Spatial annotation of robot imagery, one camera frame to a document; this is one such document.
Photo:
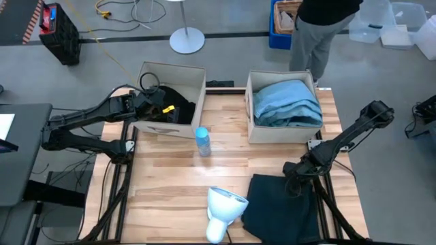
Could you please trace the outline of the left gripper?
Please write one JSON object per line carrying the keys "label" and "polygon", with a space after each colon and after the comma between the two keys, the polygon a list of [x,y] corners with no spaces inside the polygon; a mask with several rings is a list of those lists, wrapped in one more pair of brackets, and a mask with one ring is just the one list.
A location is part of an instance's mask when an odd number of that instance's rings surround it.
{"label": "left gripper", "polygon": [[[135,98],[135,111],[137,119],[155,119],[162,116],[164,97],[166,92],[158,88],[149,93],[138,93]],[[167,122],[178,124],[179,112],[171,111],[166,114]]]}

